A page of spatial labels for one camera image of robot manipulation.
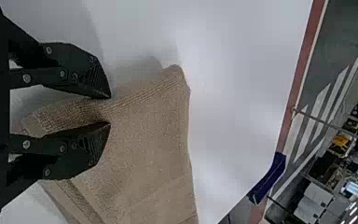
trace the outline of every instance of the metal rod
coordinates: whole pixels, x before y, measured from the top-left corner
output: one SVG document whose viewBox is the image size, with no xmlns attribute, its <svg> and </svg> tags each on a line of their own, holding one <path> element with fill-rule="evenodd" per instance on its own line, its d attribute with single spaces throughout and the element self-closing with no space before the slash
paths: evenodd
<svg viewBox="0 0 358 224">
<path fill-rule="evenodd" d="M 326 125 L 327 127 L 333 128 L 333 129 L 335 129 L 335 130 L 337 130 L 337 131 L 343 132 L 343 133 L 345 133 L 345 134 L 347 134 L 347 135 L 350 135 L 350 136 L 352 136 L 352 137 L 358 139 L 358 135 L 357 135 L 357 134 L 354 134 L 354 133 L 351 133 L 351 132 L 349 132 L 349 131 L 347 131 L 347 130 L 345 130 L 345 129 L 339 128 L 339 127 L 336 126 L 336 125 L 327 123 L 327 122 L 324 121 L 324 120 L 315 118 L 314 116 L 309 115 L 309 114 L 307 114 L 307 113 L 305 113 L 305 112 L 302 112 L 302 111 L 300 111 L 300 110 L 297 110 L 296 108 L 293 108 L 293 110 L 296 111 L 296 112 L 299 113 L 299 114 L 304 115 L 305 117 L 308 117 L 308 118 L 310 118 L 310 119 L 314 119 L 314 120 L 316 120 L 316 121 L 318 121 L 318 122 L 320 122 L 320 123 Z"/>
</svg>

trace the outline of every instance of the folded cloth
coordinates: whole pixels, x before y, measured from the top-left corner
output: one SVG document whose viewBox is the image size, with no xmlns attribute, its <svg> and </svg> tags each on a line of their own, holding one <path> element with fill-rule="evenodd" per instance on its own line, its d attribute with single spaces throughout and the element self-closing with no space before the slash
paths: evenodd
<svg viewBox="0 0 358 224">
<path fill-rule="evenodd" d="M 29 135 L 112 125 L 99 163 L 70 180 L 40 181 L 71 223 L 198 223 L 187 152 L 190 89 L 182 69 L 119 87 L 116 99 L 66 100 L 22 121 Z"/>
</svg>

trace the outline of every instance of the blue object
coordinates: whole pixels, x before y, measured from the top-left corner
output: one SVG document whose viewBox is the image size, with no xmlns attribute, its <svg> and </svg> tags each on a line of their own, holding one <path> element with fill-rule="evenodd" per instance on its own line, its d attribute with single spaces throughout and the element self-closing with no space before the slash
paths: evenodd
<svg viewBox="0 0 358 224">
<path fill-rule="evenodd" d="M 267 174 L 246 194 L 254 204 L 259 204 L 275 185 L 286 168 L 286 156 L 275 152 L 274 161 Z"/>
</svg>

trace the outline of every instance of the white table surface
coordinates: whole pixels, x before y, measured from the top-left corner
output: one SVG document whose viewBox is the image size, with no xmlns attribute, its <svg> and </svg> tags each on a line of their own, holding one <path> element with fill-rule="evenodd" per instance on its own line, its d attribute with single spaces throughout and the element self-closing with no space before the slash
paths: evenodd
<svg viewBox="0 0 358 224">
<path fill-rule="evenodd" d="M 200 223 L 217 223 L 269 169 L 311 0 L 0 2 L 37 40 L 98 56 L 116 85 L 160 64 L 184 68 Z M 67 97 L 41 87 L 13 91 L 12 120 Z"/>
</svg>

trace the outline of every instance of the screw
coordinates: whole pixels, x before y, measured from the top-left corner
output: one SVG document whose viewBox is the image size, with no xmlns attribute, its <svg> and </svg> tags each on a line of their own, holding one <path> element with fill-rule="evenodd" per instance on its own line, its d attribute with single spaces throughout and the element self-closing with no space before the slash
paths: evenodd
<svg viewBox="0 0 358 224">
<path fill-rule="evenodd" d="M 60 77 L 62 77 L 62 78 L 65 78 L 65 77 L 66 77 L 66 74 L 65 74 L 64 71 L 61 71 L 61 72 L 60 72 Z"/>
<path fill-rule="evenodd" d="M 53 50 L 51 49 L 51 47 L 46 47 L 47 54 L 51 54 L 52 52 L 53 52 Z"/>
<path fill-rule="evenodd" d="M 73 79 L 73 80 L 77 80 L 77 73 L 73 73 L 73 74 L 72 74 L 72 79 Z"/>
<path fill-rule="evenodd" d="M 61 152 L 61 153 L 65 152 L 65 150 L 66 150 L 66 147 L 65 147 L 65 146 L 60 146 L 60 152 Z"/>
<path fill-rule="evenodd" d="M 28 84 L 31 82 L 31 76 L 29 74 L 24 74 L 22 75 L 22 80 Z"/>
<path fill-rule="evenodd" d="M 23 143 L 22 143 L 22 147 L 24 149 L 28 149 L 29 147 L 31 146 L 31 142 L 29 140 L 25 140 Z"/>
<path fill-rule="evenodd" d="M 51 175 L 51 170 L 50 170 L 49 168 L 46 168 L 46 169 L 45 169 L 45 172 L 44 172 L 44 175 L 45 175 L 45 176 Z"/>
</svg>

